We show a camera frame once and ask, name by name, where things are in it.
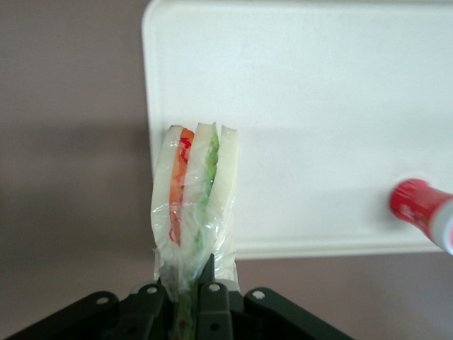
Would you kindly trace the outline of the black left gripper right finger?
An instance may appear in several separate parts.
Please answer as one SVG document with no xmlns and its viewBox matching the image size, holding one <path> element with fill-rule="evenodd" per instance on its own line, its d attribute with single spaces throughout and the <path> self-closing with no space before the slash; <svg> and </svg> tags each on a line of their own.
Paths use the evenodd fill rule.
<svg viewBox="0 0 453 340">
<path fill-rule="evenodd" d="M 265 287 L 239 292 L 214 277 L 214 256 L 197 282 L 196 339 L 350 339 L 343 331 Z"/>
</svg>

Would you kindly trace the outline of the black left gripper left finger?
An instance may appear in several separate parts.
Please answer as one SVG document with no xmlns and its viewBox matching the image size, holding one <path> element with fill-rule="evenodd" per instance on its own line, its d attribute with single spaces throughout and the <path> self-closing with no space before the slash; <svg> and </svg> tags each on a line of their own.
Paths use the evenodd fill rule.
<svg viewBox="0 0 453 340">
<path fill-rule="evenodd" d="M 157 282 L 133 288 L 124 300 L 98 291 L 20 331 L 20 338 L 165 339 L 170 306 Z"/>
</svg>

